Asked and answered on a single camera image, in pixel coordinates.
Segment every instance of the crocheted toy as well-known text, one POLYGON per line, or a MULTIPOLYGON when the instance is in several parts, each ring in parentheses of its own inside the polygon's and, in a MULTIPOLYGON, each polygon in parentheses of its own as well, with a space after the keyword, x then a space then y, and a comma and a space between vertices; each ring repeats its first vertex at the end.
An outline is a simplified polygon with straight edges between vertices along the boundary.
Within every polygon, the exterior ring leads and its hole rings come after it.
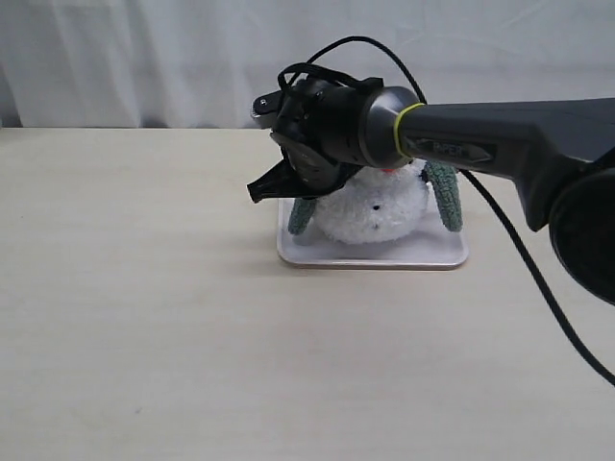
POLYGON ((302 234, 310 221, 345 244, 379 243, 411 234, 427 212, 430 189, 448 231, 463 227, 453 167, 415 159, 397 170, 363 168, 344 187, 318 199, 295 199, 288 231, 302 234))

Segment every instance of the black wire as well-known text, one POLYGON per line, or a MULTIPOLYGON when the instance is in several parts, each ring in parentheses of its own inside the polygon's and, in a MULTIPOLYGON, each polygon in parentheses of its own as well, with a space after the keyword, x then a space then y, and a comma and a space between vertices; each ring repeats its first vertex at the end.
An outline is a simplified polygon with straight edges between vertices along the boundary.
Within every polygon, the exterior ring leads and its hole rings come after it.
MULTIPOLYGON (((331 45, 320 50, 318 53, 313 55, 309 60, 307 60, 307 62, 313 63, 318 58, 329 53, 331 50, 337 48, 338 46, 341 46, 345 43, 350 43, 350 42, 365 42, 365 43, 369 43, 375 46, 376 48, 379 48, 380 50, 382 50, 386 55, 388 55, 390 59, 392 59, 397 64, 400 70, 404 73, 410 85, 412 86, 412 89, 416 93, 416 96, 419 98, 419 101, 422 102, 423 104, 427 103, 427 98, 425 97, 425 94, 421 90, 420 86, 418 85, 414 77, 412 77, 412 74, 409 72, 406 65, 402 62, 402 60, 400 60, 397 57, 397 55, 395 55, 395 53, 393 53, 389 48, 387 48, 386 46, 384 46, 382 43, 378 42, 377 40, 370 38, 369 36, 346 36, 344 38, 341 38, 340 40, 335 41, 331 45)), ((289 85, 292 85, 295 82, 295 80, 299 77, 299 75, 300 74, 298 73, 293 75, 293 77, 289 81, 289 85)), ((508 219, 508 216, 506 215, 502 207, 498 204, 498 202, 491 195, 491 193, 489 193, 487 188, 471 172, 467 170, 459 170, 459 172, 468 180, 468 182, 470 182, 472 186, 476 188, 476 190, 479 192, 482 198, 489 204, 493 212, 496 214, 496 216, 498 217, 498 219, 504 226, 504 229, 508 233, 508 236, 510 237, 510 239, 512 240, 512 243, 517 249, 517 252, 521 256, 523 261, 526 263, 529 273, 531 274, 534 281, 536 282, 536 285, 538 286, 540 293, 542 294, 543 298, 547 302, 547 305, 549 306, 549 309, 551 310, 552 314, 557 320, 557 323, 559 324, 562 331, 564 332, 564 334, 566 335, 570 343, 573 345, 575 350, 596 373, 598 373, 609 384, 615 387, 615 375, 613 375, 606 367, 604 367, 604 365, 600 362, 600 360, 598 360, 598 358, 596 358, 596 356, 587 349, 585 344, 578 337, 577 333, 575 332, 575 329, 570 324, 568 318, 566 317, 566 314, 564 313, 561 306, 557 302, 557 299, 555 298, 553 292, 551 291, 549 284, 547 283, 542 273, 540 272, 540 269, 536 265, 536 262, 534 261, 533 257, 531 257, 531 255, 529 254, 528 248, 524 244, 523 239, 519 235, 519 232, 515 229, 515 226, 512 224, 510 219, 508 219)))

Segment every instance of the fluffy white toy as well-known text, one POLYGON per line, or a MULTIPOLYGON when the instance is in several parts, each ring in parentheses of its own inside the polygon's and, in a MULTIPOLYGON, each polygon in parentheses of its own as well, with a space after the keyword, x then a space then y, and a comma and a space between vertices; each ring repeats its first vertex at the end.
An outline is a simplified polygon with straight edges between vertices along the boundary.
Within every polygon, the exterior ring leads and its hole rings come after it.
POLYGON ((433 185, 443 224, 460 231, 455 169, 415 159, 397 170, 363 168, 344 187, 313 200, 297 199, 288 222, 302 233, 311 221, 328 238, 349 245, 397 240, 411 234, 425 216, 433 185))

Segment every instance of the wooden table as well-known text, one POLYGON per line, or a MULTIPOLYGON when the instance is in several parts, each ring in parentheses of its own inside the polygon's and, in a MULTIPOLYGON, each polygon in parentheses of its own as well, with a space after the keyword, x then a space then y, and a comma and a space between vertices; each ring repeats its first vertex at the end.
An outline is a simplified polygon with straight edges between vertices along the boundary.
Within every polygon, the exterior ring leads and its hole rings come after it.
MULTIPOLYGON (((466 181, 462 268, 299 270, 245 188, 278 159, 259 131, 0 131, 0 459, 613 459, 614 390, 466 181)), ((615 368, 615 309, 483 180, 615 368)))

